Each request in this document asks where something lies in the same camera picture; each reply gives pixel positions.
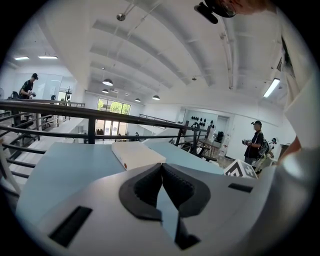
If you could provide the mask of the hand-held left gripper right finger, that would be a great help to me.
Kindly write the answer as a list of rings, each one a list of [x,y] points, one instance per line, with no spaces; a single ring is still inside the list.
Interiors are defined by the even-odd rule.
[[[182,256],[250,256],[253,231],[271,178],[227,176],[162,165],[162,184],[178,210],[175,244]]]

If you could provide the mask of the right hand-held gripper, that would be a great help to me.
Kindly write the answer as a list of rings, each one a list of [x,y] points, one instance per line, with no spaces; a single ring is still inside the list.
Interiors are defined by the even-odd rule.
[[[253,167],[242,160],[235,160],[223,170],[224,175],[232,177],[257,179],[258,176]]]

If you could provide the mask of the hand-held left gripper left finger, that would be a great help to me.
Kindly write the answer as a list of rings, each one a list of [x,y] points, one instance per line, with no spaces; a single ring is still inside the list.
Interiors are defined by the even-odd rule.
[[[38,224],[54,256],[181,256],[158,209],[140,200],[158,191],[159,164],[91,182],[49,210]]]

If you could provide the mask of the person's right forearm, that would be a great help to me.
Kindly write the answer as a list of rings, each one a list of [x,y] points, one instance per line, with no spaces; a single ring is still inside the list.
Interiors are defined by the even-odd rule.
[[[288,146],[288,148],[283,152],[281,157],[278,159],[277,164],[280,165],[288,155],[295,153],[300,149],[301,149],[301,143],[299,141],[299,138],[296,136],[294,141]]]

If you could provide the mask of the flat beige cardboard box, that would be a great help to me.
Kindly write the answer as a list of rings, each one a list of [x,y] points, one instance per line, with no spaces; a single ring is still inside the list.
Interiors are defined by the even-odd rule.
[[[166,162],[163,155],[139,141],[114,142],[111,150],[126,171]]]

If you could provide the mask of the large window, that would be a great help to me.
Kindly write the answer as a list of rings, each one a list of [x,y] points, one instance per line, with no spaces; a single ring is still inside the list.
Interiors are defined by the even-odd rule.
[[[129,115],[131,110],[131,105],[126,103],[121,103],[109,99],[98,99],[97,110],[104,112],[111,112],[123,115]]]

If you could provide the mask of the person's cream-shirted torso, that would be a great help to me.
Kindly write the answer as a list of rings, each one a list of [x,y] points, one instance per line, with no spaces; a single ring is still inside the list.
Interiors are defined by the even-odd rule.
[[[276,14],[281,27],[283,54],[289,61],[283,65],[287,85],[284,115],[303,149],[320,147],[320,69],[307,44],[279,9]]]

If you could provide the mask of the group of black wall discs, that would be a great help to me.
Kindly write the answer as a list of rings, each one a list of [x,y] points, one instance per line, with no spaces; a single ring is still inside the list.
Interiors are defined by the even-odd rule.
[[[210,118],[204,118],[199,116],[191,116],[190,118],[192,121],[199,124],[201,128],[207,128],[207,127],[213,127],[214,126],[214,120]]]

